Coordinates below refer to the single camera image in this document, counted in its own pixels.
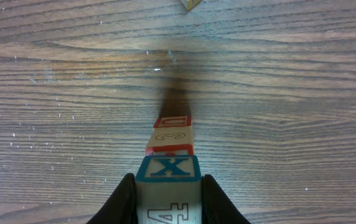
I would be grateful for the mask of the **wooden block yellow K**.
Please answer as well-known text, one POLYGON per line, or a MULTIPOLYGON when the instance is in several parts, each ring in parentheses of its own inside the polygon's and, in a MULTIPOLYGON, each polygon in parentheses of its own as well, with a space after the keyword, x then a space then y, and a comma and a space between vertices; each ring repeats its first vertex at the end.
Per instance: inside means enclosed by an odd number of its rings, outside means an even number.
POLYGON ((135 176, 138 222, 201 224, 201 178, 194 155, 145 156, 135 176))

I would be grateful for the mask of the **red 3 wooden block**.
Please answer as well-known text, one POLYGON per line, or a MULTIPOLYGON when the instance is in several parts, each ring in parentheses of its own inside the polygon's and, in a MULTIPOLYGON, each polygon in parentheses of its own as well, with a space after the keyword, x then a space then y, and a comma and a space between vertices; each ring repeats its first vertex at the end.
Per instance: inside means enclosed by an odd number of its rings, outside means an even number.
POLYGON ((190 116, 159 117, 146 145, 149 155, 193 155, 194 135, 190 116))

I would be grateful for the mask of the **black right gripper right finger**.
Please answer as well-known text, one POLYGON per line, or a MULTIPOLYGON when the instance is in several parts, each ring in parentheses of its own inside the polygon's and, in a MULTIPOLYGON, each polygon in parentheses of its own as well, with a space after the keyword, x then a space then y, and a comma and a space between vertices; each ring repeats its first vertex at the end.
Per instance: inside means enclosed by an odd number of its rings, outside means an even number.
POLYGON ((202 224, 251 224, 210 174, 202 177, 202 224))

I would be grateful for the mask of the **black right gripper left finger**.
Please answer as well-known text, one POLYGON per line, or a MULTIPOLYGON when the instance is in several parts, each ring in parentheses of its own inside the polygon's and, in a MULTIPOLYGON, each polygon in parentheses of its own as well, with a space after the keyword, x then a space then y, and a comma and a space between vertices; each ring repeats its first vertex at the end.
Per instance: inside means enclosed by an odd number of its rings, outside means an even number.
POLYGON ((126 174, 87 224, 137 224, 134 174, 126 174))

